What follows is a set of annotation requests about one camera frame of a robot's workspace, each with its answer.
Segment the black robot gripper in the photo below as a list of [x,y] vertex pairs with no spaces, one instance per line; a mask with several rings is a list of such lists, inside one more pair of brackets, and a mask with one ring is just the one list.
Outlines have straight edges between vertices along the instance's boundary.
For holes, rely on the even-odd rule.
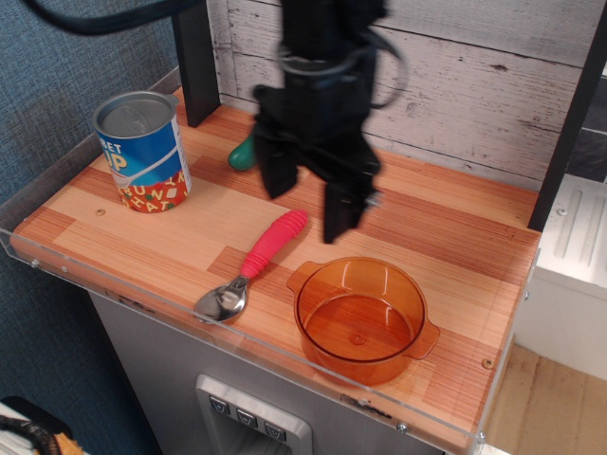
[[377,54],[351,51],[336,60],[308,60],[281,51],[281,88],[258,85],[254,152],[274,199],[290,191],[303,165],[327,184],[323,241],[359,225],[380,169],[361,133],[370,114]]

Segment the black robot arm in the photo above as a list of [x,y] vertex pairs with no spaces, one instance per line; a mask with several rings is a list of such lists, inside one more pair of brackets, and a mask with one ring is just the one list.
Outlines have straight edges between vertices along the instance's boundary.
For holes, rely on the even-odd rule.
[[323,240],[356,228],[380,162],[361,128],[372,109],[381,1],[284,1],[278,63],[284,85],[255,87],[253,150],[277,198],[306,167],[325,183]]

